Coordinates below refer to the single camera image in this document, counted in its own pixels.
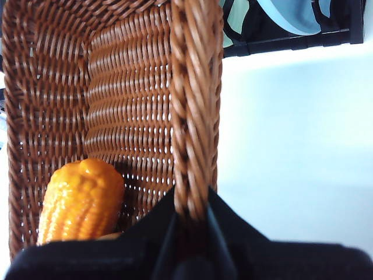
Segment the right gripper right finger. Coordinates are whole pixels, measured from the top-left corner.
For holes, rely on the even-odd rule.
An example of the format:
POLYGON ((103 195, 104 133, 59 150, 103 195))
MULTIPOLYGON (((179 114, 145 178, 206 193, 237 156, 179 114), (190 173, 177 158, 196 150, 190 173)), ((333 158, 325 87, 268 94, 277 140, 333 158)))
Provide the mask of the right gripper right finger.
POLYGON ((271 240, 213 190, 209 205, 238 279, 372 279, 372 259, 362 250, 341 244, 271 240))

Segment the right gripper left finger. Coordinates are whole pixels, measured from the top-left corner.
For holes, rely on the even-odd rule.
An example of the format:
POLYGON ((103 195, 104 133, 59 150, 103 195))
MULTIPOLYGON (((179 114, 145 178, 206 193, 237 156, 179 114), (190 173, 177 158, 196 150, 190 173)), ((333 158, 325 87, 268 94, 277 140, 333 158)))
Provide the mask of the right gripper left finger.
POLYGON ((149 279, 174 218, 174 192, 120 237, 56 241, 19 253, 6 279, 149 279))

